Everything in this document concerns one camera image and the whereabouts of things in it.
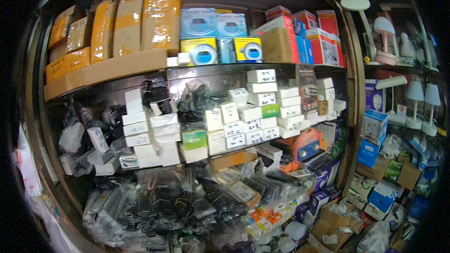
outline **white desk lamp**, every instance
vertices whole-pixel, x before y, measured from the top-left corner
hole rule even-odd
[[[439,98],[439,90],[437,89],[436,84],[431,83],[427,84],[427,89],[425,91],[425,102],[431,105],[430,122],[424,122],[422,124],[422,131],[425,134],[434,137],[436,136],[437,133],[437,127],[433,123],[434,106],[441,105],[441,99]]]
[[[422,121],[417,118],[417,101],[424,100],[424,89],[420,81],[413,80],[409,83],[406,97],[414,101],[414,114],[413,117],[406,117],[406,125],[409,128],[420,130],[422,128]]]

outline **white box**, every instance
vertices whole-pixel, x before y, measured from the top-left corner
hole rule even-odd
[[[277,117],[269,117],[268,119],[261,119],[261,129],[267,129],[277,126]]]
[[[272,140],[280,137],[280,128],[278,126],[266,128],[264,130],[264,140]]]
[[[122,115],[123,125],[130,125],[133,123],[148,121],[150,118],[150,112],[141,111],[132,115]]]
[[[155,156],[145,159],[138,160],[139,168],[148,168],[148,167],[156,167],[161,166],[161,157]]]
[[[278,90],[275,82],[269,83],[247,83],[247,91],[251,93],[276,92]]]
[[[209,154],[214,155],[226,152],[226,142],[223,130],[207,132]]]
[[[244,133],[261,129],[261,119],[244,122]]]
[[[222,120],[224,124],[239,120],[238,108],[235,102],[221,104]]]
[[[235,148],[237,146],[245,145],[245,134],[238,134],[231,137],[227,137],[225,139],[226,141],[226,148],[231,149]]]
[[[125,137],[144,132],[149,132],[149,123],[147,121],[126,125],[123,127],[123,135],[125,135]]]
[[[291,106],[285,106],[280,107],[280,117],[281,118],[287,118],[292,117],[296,115],[301,115],[301,108],[299,104],[291,105]]]
[[[90,141],[92,142],[96,150],[99,150],[102,153],[104,153],[109,149],[109,146],[105,141],[105,137],[103,136],[102,128],[91,127],[87,129],[87,133],[89,135]]]
[[[142,91],[140,88],[125,92],[125,106],[127,108],[127,115],[147,110],[142,104]]]
[[[131,137],[125,137],[125,142],[128,147],[135,145],[148,145],[150,143],[150,135],[146,132]]]
[[[254,119],[261,119],[262,110],[261,107],[254,104],[246,104],[238,109],[238,115],[240,120],[247,122]]]
[[[300,95],[298,87],[279,88],[275,94],[279,99],[290,98]]]
[[[247,82],[263,83],[275,82],[275,70],[251,70],[247,71]]]
[[[258,129],[245,133],[245,143],[252,145],[264,141],[264,130]]]
[[[271,93],[248,93],[248,102],[257,106],[275,104],[275,92]]]
[[[322,95],[325,100],[334,100],[335,94],[334,94],[334,88],[328,88],[328,89],[319,89],[317,90],[318,95]]]
[[[168,115],[155,115],[153,112],[149,115],[150,127],[155,128],[163,125],[178,123],[177,113]]]
[[[280,107],[301,104],[301,97],[295,96],[295,97],[282,98],[282,99],[277,98],[277,104],[279,104]]]
[[[333,79],[331,77],[327,78],[318,78],[316,81],[317,89],[328,89],[333,88]]]
[[[113,175],[119,168],[119,157],[116,155],[103,165],[94,165],[96,176]]]
[[[247,104],[248,92],[245,88],[228,90],[228,96],[236,103],[237,107]]]
[[[151,158],[157,156],[158,149],[155,147],[155,144],[151,145],[137,145],[133,147],[135,150],[136,157],[138,160],[144,159],[144,158]]]
[[[208,158],[208,147],[202,146],[196,149],[185,150],[184,145],[180,145],[181,154],[186,163],[192,163]]]
[[[244,133],[244,121],[234,121],[223,125],[225,137]]]
[[[219,108],[205,110],[205,122],[207,131],[222,130],[222,113]]]

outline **product box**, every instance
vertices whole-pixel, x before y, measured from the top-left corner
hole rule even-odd
[[[381,145],[386,138],[387,114],[369,110],[363,115],[361,137],[375,145]]]
[[[334,10],[317,10],[316,14],[319,28],[339,36],[338,20]]]
[[[386,111],[386,89],[376,89],[378,79],[366,79],[366,111]]]
[[[217,64],[217,46],[215,38],[197,38],[180,41],[181,52],[188,52],[193,65]]]
[[[339,66],[339,57],[336,45],[331,43],[329,33],[313,28],[307,30],[307,39],[311,42],[314,64]]]
[[[180,40],[210,37],[217,37],[216,9],[183,8]]]
[[[143,0],[120,0],[114,26],[112,56],[140,51]]]
[[[247,37],[247,24],[244,14],[217,14],[216,22],[218,38]]]
[[[302,10],[300,12],[297,12],[292,15],[292,18],[296,18],[301,22],[303,22],[306,25],[307,30],[318,27],[317,18],[315,14],[309,11]]]
[[[141,49],[180,50],[180,12],[183,0],[143,0]]]

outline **orange packaging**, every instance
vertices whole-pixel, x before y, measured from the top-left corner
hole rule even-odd
[[[167,49],[169,56],[180,50],[180,12],[183,0],[144,0],[141,50]]]
[[[140,51],[143,0],[120,0],[114,27],[113,57]]]

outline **red and white box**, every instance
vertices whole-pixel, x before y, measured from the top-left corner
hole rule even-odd
[[[289,42],[291,44],[292,62],[294,64],[300,63],[298,57],[297,39],[295,38],[294,25],[289,16],[281,16],[271,20],[260,26],[259,28],[250,32],[250,37],[259,37],[259,32],[267,32],[275,27],[281,27],[288,30]]]
[[[293,14],[292,18],[297,18],[301,22],[305,23],[305,25],[307,25],[307,30],[318,27],[317,18],[315,14],[307,10],[303,10]]]
[[[338,20],[334,10],[317,10],[316,13],[319,28],[339,36]]]
[[[285,8],[281,5],[275,6],[271,9],[268,9],[264,12],[266,14],[266,20],[271,21],[275,18],[281,17],[281,16],[288,16],[290,17],[292,12],[288,8]]]

